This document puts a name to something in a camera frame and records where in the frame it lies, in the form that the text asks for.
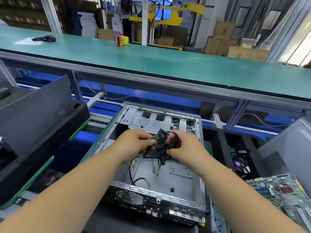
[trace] green circuit board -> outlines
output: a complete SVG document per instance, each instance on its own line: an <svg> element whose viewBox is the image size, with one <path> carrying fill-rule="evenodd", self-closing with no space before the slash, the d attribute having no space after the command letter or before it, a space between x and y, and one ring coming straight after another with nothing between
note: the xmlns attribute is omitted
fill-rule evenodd
<svg viewBox="0 0 311 233"><path fill-rule="evenodd" d="M293 174L261 177L246 182L311 233L311 200Z"/></svg>

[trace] open computer chassis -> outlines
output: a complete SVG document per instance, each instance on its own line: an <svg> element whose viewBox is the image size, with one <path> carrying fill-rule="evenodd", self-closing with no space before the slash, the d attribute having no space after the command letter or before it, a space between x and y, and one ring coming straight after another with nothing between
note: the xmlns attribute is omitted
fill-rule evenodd
<svg viewBox="0 0 311 233"><path fill-rule="evenodd" d="M157 134L161 128L165 131L181 129L192 133L203 143L200 116L127 103L113 117L81 162L106 149L127 129L143 129ZM148 178L151 190L144 181L132 185L128 175L129 163L126 162L118 168L103 201L157 218L188 225L204 224L211 210L211 199L206 194L203 180L176 159L167 160L158 175L154 173L154 163L157 164L156 160L137 158L131 167L133 179Z"/></svg>

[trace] green tabletop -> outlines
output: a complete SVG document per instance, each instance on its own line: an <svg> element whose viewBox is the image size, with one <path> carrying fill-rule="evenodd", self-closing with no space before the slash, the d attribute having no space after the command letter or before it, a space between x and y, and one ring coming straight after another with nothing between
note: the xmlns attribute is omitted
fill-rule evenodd
<svg viewBox="0 0 311 233"><path fill-rule="evenodd" d="M198 54L74 35L55 35L55 43L19 45L17 41L50 32L0 26L0 50L14 50L59 59L160 74L179 79L235 86L311 99L311 70Z"/></svg>

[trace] yellow machine arm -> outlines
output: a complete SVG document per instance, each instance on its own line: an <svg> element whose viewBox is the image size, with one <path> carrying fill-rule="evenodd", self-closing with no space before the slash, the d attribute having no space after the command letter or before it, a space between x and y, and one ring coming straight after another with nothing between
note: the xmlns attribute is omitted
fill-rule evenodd
<svg viewBox="0 0 311 233"><path fill-rule="evenodd" d="M182 7L174 7L174 6L162 6L162 5L149 5L149 9L151 8L151 12L148 13L148 22L150 22L154 16L155 16L155 9L168 9L171 10L171 14L169 19L164 19L164 20L159 20L155 21L155 23L158 24L165 24L165 25L173 25L173 26L178 26L181 24L183 18L178 16L179 11L184 11L184 10L190 10L192 12L196 12L199 14L204 14L205 12L205 7L201 6L196 3L189 3L189 4L184 4ZM129 16L130 21L137 21L137 22L142 22L142 17L135 17L135 16Z"/></svg>

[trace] stacked white foam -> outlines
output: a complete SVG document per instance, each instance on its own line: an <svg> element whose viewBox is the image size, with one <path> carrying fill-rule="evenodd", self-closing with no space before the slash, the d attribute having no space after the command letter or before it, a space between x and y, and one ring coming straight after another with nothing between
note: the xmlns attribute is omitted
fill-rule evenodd
<svg viewBox="0 0 311 233"><path fill-rule="evenodd" d="M88 38L97 38L98 26L94 14L88 12L77 12L82 26L82 36Z"/></svg>

